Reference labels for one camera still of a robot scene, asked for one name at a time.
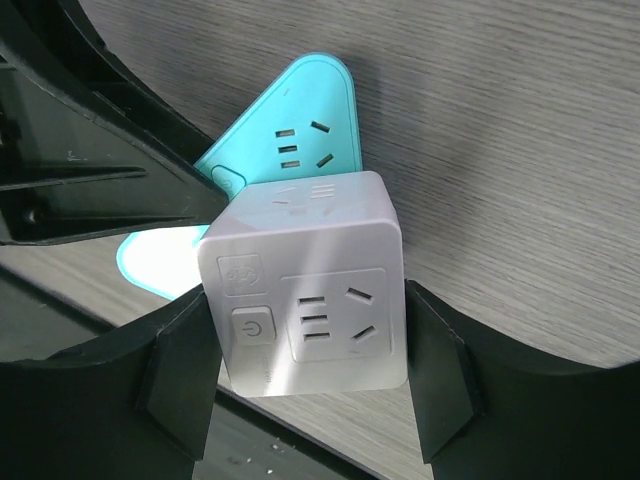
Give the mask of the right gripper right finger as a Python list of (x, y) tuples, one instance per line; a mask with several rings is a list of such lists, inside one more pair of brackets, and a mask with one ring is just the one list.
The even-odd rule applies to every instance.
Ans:
[(437, 479), (635, 479), (639, 365), (549, 354), (406, 282), (411, 398)]

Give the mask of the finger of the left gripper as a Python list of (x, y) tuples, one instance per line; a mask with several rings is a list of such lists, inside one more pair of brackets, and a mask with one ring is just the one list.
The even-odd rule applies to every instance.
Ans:
[(1, 241), (57, 245), (208, 224), (211, 139), (106, 46), (76, 1), (1, 5)]

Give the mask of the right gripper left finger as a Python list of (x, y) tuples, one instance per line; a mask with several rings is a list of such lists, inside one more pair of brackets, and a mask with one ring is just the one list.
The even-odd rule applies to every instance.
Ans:
[(220, 363), (200, 289), (47, 359), (4, 363), (2, 477), (190, 478)]

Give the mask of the white cube plug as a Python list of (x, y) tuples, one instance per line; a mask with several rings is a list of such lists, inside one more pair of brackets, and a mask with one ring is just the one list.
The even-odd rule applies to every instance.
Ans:
[(249, 185), (210, 225), (197, 260), (237, 394), (405, 383), (403, 240), (379, 174)]

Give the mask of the teal triangular socket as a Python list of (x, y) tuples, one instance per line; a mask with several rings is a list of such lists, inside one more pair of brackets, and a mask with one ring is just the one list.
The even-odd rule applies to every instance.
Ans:
[[(250, 184), (333, 175), (363, 167), (355, 85), (346, 65), (322, 52), (294, 60), (201, 156), (197, 169), (236, 196)], [(134, 232), (116, 252), (132, 285), (174, 300), (198, 285), (194, 226)]]

